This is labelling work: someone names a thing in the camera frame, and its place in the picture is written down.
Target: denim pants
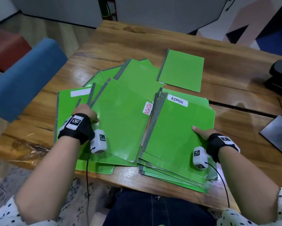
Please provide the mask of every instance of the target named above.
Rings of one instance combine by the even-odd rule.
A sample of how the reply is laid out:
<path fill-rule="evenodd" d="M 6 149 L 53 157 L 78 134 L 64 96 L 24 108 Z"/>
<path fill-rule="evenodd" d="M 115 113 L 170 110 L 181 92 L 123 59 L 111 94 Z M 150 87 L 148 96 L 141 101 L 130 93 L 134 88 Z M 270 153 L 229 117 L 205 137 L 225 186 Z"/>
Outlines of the denim pants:
<path fill-rule="evenodd" d="M 201 205 L 123 189 L 103 226 L 215 226 L 214 217 Z"/>

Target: wooden table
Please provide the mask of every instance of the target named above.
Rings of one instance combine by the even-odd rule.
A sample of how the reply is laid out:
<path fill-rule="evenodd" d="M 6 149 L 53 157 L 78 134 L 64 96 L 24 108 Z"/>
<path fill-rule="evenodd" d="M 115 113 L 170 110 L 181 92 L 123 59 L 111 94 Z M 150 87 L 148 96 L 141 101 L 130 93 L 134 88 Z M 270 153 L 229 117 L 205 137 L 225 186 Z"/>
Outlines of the wooden table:
<path fill-rule="evenodd" d="M 282 186 L 282 154 L 259 132 L 282 115 L 282 97 L 262 83 L 281 56 L 230 43 L 165 30 L 104 21 L 0 136 L 0 157 L 33 169 L 53 145 L 56 94 L 83 86 L 98 70 L 123 64 L 128 58 L 148 58 L 161 67 L 167 49 L 205 58 L 200 93 L 173 86 L 169 89 L 206 97 L 216 111 L 215 128 L 230 136 L 241 153 Z M 136 167 L 116 167 L 113 175 L 89 173 L 114 185 L 163 196 L 174 196 L 216 209 L 227 207 L 220 179 L 202 194 L 138 174 Z M 238 207 L 230 195 L 231 206 Z"/>

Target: polka dot sleeve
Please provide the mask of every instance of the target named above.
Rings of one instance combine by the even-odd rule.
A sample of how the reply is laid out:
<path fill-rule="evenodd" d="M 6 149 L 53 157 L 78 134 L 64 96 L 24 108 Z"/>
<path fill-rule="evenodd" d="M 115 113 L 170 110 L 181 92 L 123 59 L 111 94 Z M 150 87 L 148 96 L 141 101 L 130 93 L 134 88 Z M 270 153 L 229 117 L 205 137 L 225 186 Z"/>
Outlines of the polka dot sleeve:
<path fill-rule="evenodd" d="M 264 224 L 268 226 L 282 226 L 282 188 L 278 194 L 278 212 L 277 220 L 269 224 Z M 226 209 L 222 212 L 221 218 L 217 220 L 217 226 L 234 226 L 234 225 L 247 225 L 247 226 L 257 226 L 257 224 L 251 222 L 250 220 L 243 217 L 240 213 L 233 209 Z"/>
<path fill-rule="evenodd" d="M 27 224 L 19 214 L 17 205 L 14 202 L 14 197 L 11 197 L 9 201 L 0 208 L 0 226 L 26 226 Z M 31 226 L 58 226 L 53 220 L 47 220 L 30 224 Z"/>

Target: forearm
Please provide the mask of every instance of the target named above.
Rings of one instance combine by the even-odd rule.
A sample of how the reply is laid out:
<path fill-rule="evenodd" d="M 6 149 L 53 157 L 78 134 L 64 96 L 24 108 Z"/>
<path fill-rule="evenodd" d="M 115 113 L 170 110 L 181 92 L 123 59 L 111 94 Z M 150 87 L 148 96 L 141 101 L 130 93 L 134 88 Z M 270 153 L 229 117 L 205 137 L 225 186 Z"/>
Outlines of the forearm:
<path fill-rule="evenodd" d="M 56 220 L 70 189 L 80 142 L 61 137 L 25 181 L 15 202 L 27 224 Z"/>
<path fill-rule="evenodd" d="M 242 215 L 256 224 L 275 221 L 279 186 L 231 147 L 222 147 L 218 157 Z"/>

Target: geometric wall mural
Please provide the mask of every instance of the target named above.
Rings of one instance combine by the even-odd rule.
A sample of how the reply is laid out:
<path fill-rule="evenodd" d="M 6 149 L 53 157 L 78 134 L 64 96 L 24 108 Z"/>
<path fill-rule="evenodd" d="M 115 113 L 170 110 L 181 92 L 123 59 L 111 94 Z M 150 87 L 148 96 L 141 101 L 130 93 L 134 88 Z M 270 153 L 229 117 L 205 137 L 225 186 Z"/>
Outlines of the geometric wall mural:
<path fill-rule="evenodd" d="M 217 21 L 189 34 L 282 55 L 282 0 L 228 0 Z"/>

